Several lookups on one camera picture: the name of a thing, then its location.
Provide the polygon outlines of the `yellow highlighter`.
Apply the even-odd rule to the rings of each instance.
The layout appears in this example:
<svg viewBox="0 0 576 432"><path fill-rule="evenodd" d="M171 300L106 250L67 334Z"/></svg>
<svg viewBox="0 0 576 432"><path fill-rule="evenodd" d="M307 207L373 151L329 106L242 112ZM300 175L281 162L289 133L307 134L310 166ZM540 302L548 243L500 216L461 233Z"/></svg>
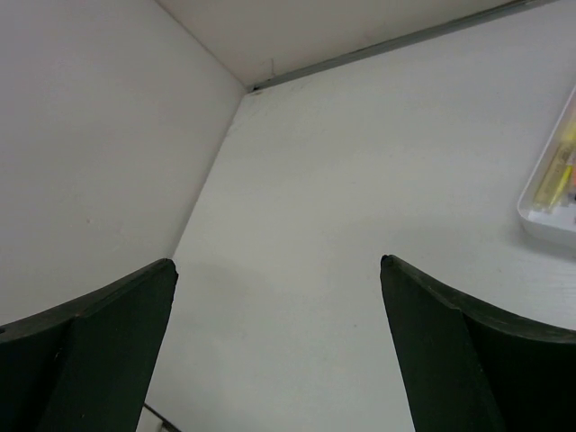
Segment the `yellow highlighter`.
<svg viewBox="0 0 576 432"><path fill-rule="evenodd" d="M575 151L574 141L561 142L556 150L534 198L534 208L551 212L563 197L570 175L570 161Z"/></svg>

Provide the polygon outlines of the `orange pen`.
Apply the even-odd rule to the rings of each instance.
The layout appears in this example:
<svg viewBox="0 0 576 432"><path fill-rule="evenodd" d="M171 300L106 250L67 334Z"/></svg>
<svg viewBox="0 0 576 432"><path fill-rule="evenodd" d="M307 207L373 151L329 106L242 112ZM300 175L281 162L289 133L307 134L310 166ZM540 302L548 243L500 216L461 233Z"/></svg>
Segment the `orange pen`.
<svg viewBox="0 0 576 432"><path fill-rule="evenodd" d="M576 196L576 158L575 153L571 155L570 161L570 175L568 177L568 181L565 187L565 195L566 195L566 203L574 203L575 196Z"/></svg>

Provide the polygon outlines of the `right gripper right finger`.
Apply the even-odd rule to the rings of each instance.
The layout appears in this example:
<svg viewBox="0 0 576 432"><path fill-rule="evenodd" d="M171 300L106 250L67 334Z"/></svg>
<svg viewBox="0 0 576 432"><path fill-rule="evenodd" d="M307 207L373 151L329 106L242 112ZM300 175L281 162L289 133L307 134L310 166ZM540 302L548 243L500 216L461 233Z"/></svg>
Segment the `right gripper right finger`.
<svg viewBox="0 0 576 432"><path fill-rule="evenodd" d="M575 333L381 259L382 298L417 431L573 431Z"/></svg>

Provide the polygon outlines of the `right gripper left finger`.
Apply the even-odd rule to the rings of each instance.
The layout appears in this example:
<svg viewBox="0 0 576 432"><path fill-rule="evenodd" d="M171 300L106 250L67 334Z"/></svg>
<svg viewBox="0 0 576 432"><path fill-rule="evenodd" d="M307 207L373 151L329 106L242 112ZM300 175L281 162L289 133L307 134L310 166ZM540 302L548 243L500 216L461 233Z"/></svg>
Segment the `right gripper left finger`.
<svg viewBox="0 0 576 432"><path fill-rule="evenodd" d="M3 431L134 431L178 273L160 259L1 327Z"/></svg>

